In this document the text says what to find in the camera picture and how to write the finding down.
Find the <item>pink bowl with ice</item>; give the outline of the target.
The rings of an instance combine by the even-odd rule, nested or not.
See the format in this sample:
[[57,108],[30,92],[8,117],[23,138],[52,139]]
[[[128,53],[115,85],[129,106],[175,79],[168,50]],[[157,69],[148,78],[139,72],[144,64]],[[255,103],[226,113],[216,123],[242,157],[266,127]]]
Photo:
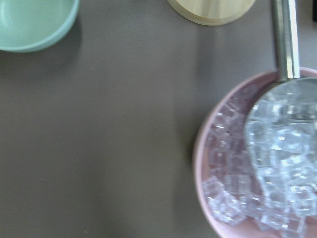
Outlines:
[[256,74],[233,88],[209,113],[194,145],[193,165],[195,186],[202,211],[211,227],[221,238],[278,238],[274,230],[262,231],[253,218],[234,226],[214,218],[204,190],[204,182],[222,180],[226,174],[246,172],[253,188],[260,191],[250,158],[244,156],[243,123],[251,108],[251,99],[277,78],[276,71]]

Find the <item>wooden cup tree stand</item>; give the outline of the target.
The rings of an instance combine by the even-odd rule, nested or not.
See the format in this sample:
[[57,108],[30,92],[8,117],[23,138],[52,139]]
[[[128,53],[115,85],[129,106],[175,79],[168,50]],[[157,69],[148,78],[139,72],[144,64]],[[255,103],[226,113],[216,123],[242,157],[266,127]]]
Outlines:
[[205,26],[231,23],[254,5],[255,0],[168,0],[169,5],[182,17]]

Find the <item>metal ice scoop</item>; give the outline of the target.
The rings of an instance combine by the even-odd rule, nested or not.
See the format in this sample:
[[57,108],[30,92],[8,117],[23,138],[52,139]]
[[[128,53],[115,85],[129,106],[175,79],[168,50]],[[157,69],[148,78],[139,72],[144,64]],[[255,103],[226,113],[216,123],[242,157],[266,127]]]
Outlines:
[[258,96],[245,123],[245,142],[257,177],[288,186],[317,185],[317,79],[299,66],[296,4],[274,0],[278,78]]

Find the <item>green bowl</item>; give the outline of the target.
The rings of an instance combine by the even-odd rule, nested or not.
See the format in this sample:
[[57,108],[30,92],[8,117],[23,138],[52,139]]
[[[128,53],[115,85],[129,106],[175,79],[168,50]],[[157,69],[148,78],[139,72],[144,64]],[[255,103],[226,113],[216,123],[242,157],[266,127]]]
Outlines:
[[0,49],[28,53],[61,40],[78,15],[79,0],[2,0]]

